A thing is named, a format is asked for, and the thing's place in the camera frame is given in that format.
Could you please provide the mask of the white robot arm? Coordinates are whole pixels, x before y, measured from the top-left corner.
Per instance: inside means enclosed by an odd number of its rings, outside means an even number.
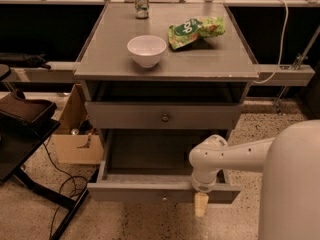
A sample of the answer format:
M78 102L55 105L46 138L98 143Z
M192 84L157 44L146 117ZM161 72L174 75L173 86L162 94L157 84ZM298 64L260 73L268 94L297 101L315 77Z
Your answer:
M320 240L320 121L230 146L213 135L189 153L195 215L206 211L221 169L261 172L258 240Z

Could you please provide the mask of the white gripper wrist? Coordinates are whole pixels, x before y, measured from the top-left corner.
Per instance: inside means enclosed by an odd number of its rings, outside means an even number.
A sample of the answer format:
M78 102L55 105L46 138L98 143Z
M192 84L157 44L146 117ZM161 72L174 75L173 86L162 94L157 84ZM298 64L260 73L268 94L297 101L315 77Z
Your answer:
M194 195L194 211L196 217L203 217L209 201L209 193L213 190L220 168L217 161L227 141L219 136L212 135L194 147L189 153L189 162L192 166L192 186L198 191Z

